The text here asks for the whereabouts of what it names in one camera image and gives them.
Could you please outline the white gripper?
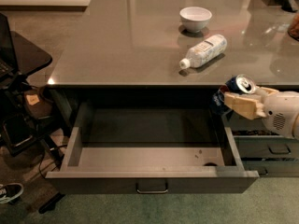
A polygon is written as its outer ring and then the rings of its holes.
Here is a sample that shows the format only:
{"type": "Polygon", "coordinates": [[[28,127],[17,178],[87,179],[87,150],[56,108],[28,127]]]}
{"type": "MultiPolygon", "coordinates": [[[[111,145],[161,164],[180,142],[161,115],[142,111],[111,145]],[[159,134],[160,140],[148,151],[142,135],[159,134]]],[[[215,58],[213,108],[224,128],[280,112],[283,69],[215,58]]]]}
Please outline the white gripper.
{"type": "Polygon", "coordinates": [[[226,92],[224,104],[246,119],[261,118],[273,133],[299,138],[299,93],[258,87],[256,94],[226,92]]]}

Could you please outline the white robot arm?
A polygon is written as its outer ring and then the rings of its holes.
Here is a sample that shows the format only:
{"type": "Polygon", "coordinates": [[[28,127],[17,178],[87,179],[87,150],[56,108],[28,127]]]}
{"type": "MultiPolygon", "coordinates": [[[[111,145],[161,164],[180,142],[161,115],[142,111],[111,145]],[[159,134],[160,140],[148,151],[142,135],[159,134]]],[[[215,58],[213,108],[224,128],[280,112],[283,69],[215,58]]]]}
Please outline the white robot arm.
{"type": "Polygon", "coordinates": [[[257,87],[252,94],[224,93],[224,104],[238,115],[261,119],[264,127],[286,138],[299,139],[299,93],[257,87]]]}

